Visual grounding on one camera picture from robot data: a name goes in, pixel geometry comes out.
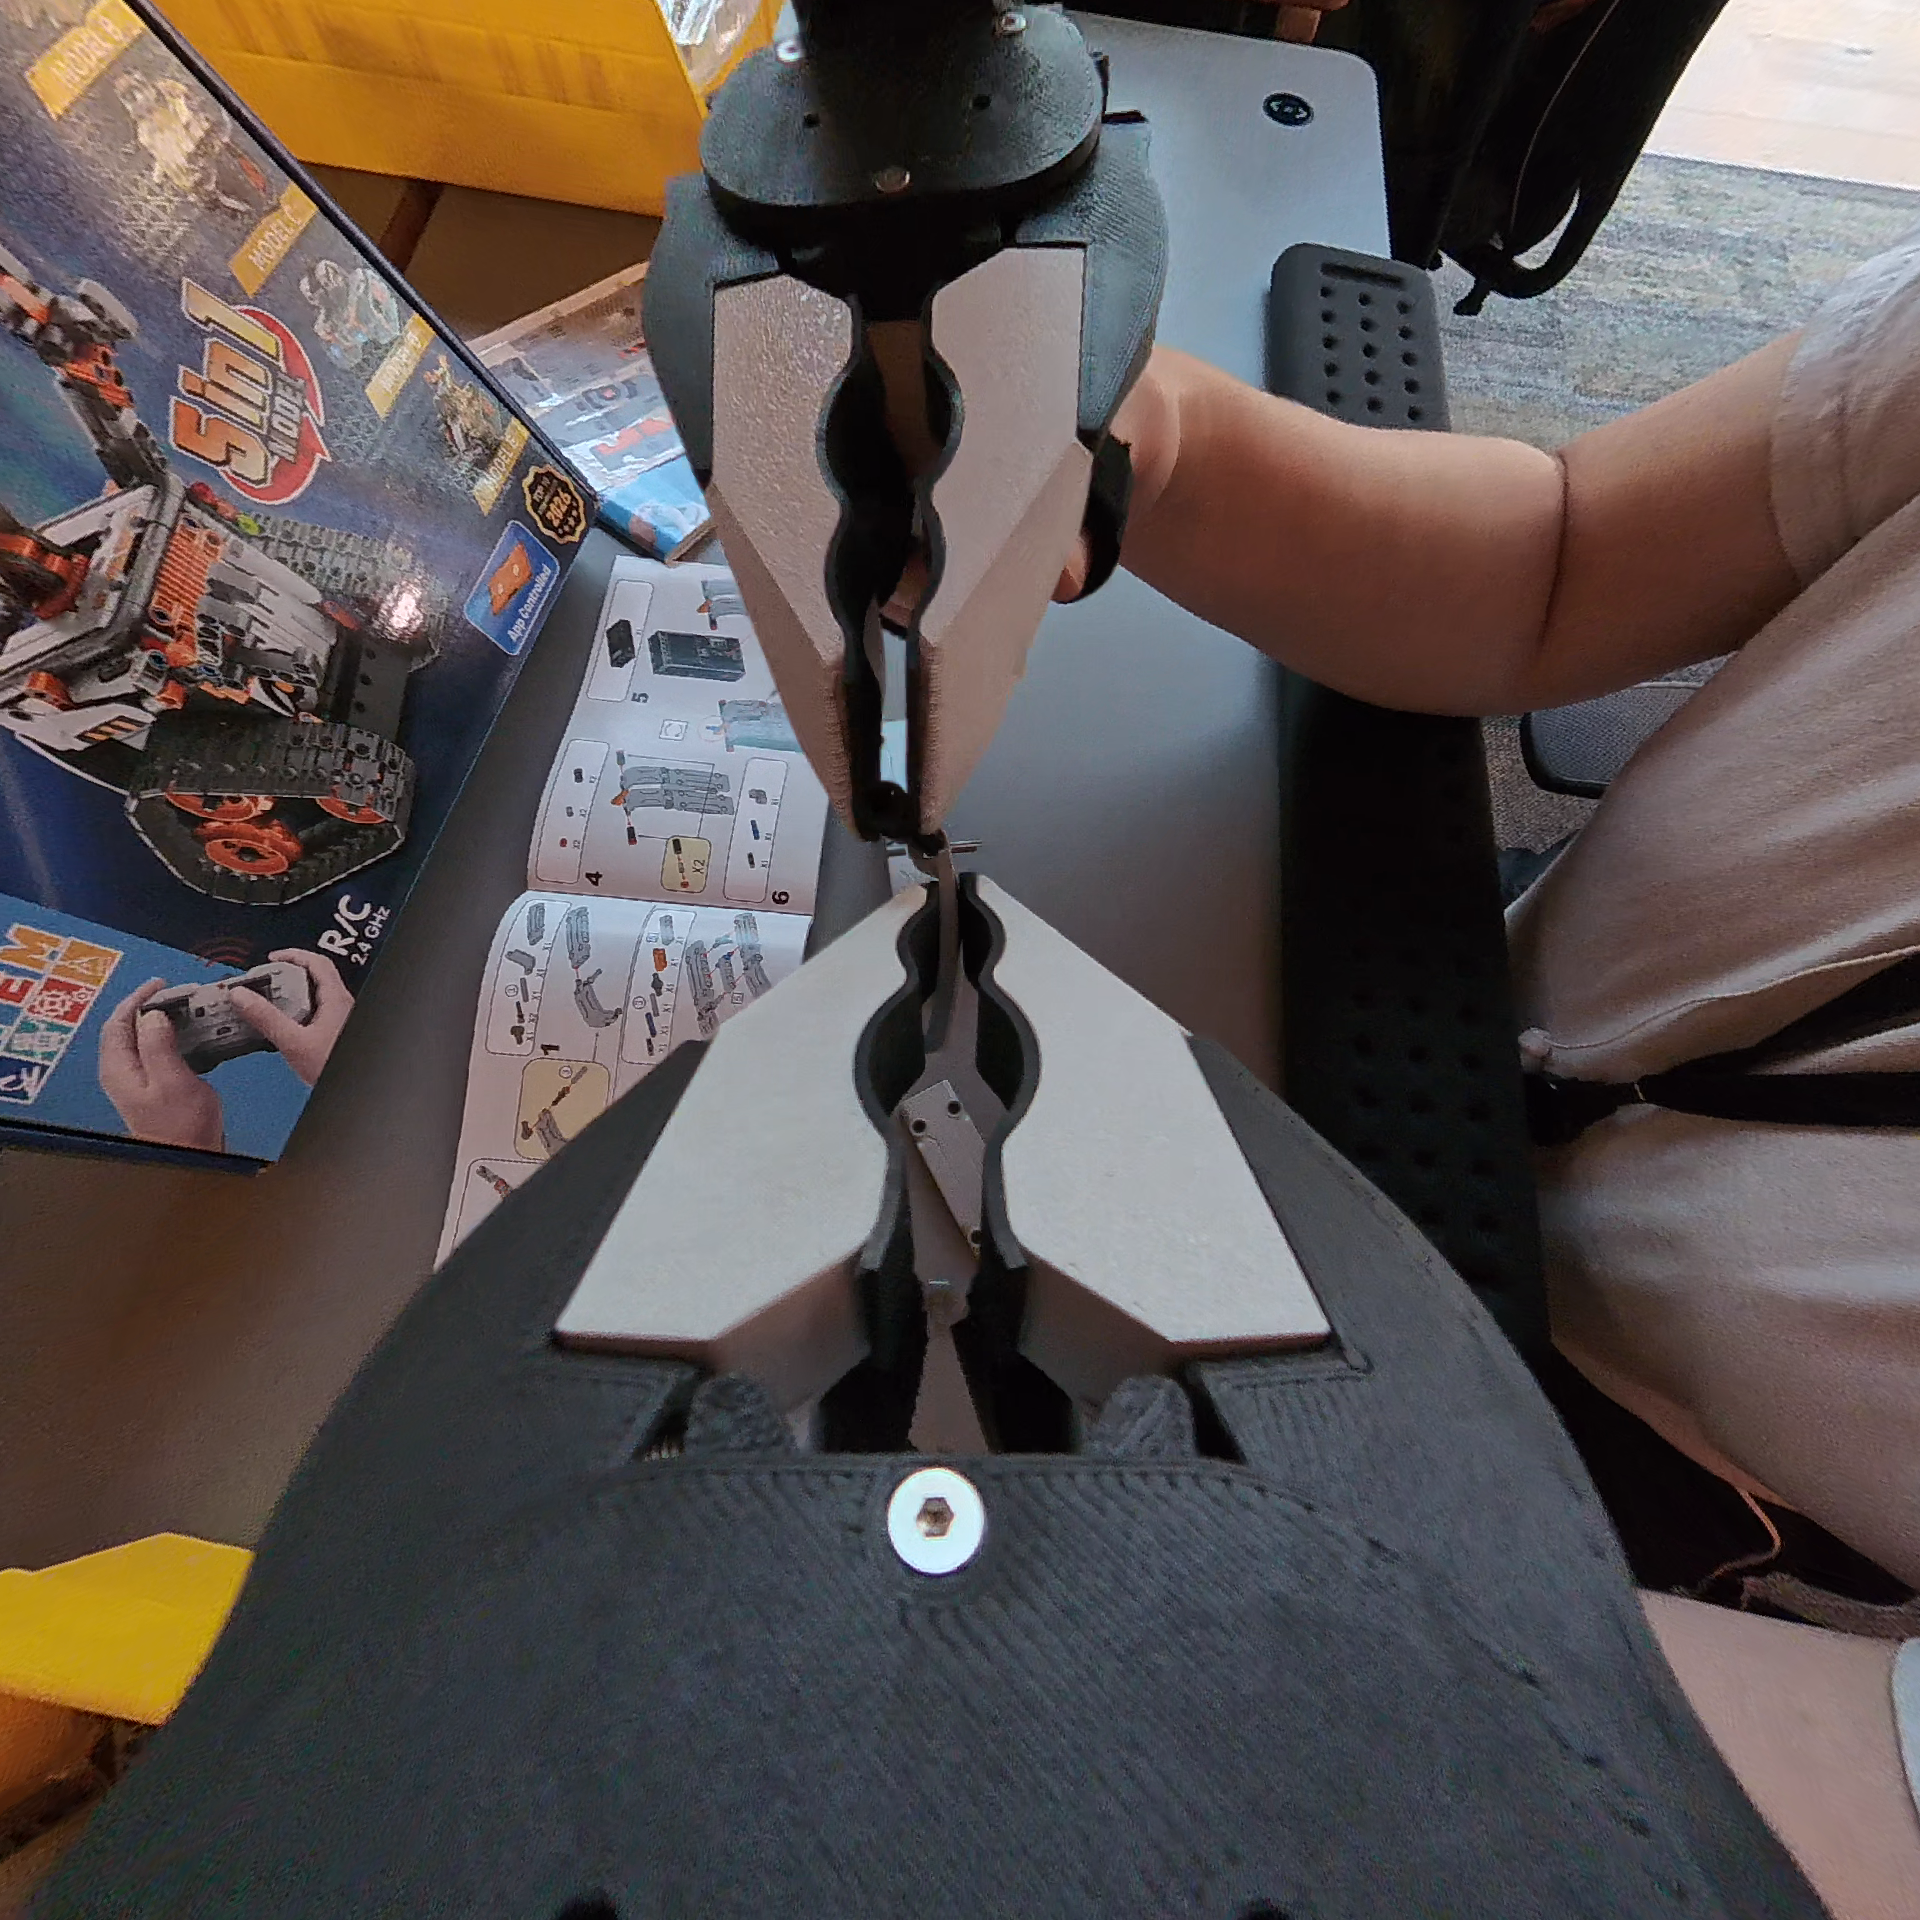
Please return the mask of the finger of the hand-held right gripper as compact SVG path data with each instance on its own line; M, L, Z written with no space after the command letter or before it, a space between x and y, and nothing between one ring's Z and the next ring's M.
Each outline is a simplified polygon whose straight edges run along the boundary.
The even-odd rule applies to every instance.
M926 369L943 376L952 417L927 476L933 571L906 730L916 832L943 827L992 746L1080 531L1084 285L1084 250L1008 246L927 301Z
M913 498L856 316L801 281L710 301L710 517L784 715L848 825L913 842L913 803L879 773L879 611Z

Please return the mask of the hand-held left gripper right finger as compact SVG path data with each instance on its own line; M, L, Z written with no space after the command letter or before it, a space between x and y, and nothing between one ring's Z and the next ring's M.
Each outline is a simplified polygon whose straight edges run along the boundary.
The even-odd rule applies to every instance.
M1070 1450L1130 1376L1319 1349L1328 1317L1193 1040L992 880L961 884L984 1147L960 1363L992 1450Z

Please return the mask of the person's right forearm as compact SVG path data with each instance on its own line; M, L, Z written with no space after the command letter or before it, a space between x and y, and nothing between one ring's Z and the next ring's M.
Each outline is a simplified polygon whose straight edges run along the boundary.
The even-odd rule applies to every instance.
M1178 545L1150 585L1385 709L1517 713L1554 700L1558 460L1333 421L1188 360L1165 506Z

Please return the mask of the yellow bin with plastic bags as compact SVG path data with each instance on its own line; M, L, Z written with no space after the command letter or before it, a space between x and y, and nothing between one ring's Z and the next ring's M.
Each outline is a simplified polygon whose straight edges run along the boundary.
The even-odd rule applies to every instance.
M305 162L546 202L662 210L695 171L705 91L780 8L687 74L654 2L160 2L226 88Z

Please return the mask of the white instruction booklet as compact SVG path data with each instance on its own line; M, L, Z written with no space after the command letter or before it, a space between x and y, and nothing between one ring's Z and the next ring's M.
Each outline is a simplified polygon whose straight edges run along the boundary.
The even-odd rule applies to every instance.
M730 573L614 561L487 955L439 1259L800 964L824 817Z

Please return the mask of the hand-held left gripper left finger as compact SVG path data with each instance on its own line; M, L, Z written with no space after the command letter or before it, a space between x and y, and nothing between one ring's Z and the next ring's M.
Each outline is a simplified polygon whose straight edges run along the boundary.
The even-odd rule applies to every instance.
M902 1450L922 1308L893 1124L922 1069L922 891L720 1026L554 1325L590 1353L820 1402L834 1450Z

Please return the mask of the clear plastic bags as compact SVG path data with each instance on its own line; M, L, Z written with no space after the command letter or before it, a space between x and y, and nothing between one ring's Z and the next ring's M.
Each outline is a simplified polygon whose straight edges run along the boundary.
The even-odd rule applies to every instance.
M710 96L730 66L770 41L784 2L656 2L687 82Z

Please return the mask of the grey toy building panel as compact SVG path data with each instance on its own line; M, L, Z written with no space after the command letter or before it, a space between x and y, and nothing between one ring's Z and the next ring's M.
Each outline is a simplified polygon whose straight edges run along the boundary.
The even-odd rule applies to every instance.
M935 977L922 1004L922 1042L927 1067L940 1062L952 1026L952 1008L960 978L961 931L957 909L957 880L952 850L946 835L935 835L927 850L913 853L916 869L927 878L937 908ZM952 1228L976 1261L980 1256L980 1193L984 1144L948 1080L905 1094L901 1104L902 1128L918 1150L921 1163L941 1195Z

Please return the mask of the grey desk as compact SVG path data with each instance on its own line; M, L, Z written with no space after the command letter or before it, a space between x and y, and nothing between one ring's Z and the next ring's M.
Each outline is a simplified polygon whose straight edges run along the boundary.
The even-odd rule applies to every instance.
M1138 25L1111 81L1167 205L1158 344L1258 381L1280 252L1385 246L1374 74ZM5 1153L7 1568L164 1529L252 1545L432 1268L481 964L614 554L590 537L278 1163ZM951 819L1001 886L1274 1081L1278 796L1270 664L1117 573L1047 618Z

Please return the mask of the grey office chair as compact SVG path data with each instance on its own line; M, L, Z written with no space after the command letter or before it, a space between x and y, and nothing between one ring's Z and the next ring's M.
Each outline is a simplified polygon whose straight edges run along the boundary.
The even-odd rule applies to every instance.
M1655 680L1524 713L1520 755L1527 777L1548 794L1600 800L1633 752L1700 688L1700 682Z

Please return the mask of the blue toy robot kit box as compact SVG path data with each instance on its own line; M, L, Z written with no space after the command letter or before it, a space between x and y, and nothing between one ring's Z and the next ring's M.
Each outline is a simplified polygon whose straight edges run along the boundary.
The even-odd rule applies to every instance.
M142 5L1 8L7 1145L270 1163L591 504Z

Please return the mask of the colourful glossy leaflet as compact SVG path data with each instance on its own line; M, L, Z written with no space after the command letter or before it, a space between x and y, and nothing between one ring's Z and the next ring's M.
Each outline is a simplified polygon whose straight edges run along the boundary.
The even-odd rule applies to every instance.
M598 522L650 561L710 532L640 323L633 265L471 344L501 389L594 492Z

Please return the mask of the person's leg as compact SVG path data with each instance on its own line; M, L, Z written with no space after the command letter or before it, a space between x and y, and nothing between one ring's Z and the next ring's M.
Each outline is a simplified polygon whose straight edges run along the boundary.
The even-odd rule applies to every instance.
M1693 1713L1830 1913L1918 1915L1897 1649L1650 1592L1641 1602Z

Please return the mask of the black perforated wrist rest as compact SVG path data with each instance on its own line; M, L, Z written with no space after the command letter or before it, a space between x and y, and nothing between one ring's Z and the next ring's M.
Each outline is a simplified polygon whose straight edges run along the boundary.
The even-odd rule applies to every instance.
M1286 1102L1550 1349L1481 724L1281 688Z

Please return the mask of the black backpack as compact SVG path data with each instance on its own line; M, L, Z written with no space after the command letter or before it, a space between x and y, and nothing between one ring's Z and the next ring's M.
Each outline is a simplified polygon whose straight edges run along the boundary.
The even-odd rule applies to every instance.
M1381 89L1391 253L1471 276L1456 305L1572 273L1721 2L1357 5Z

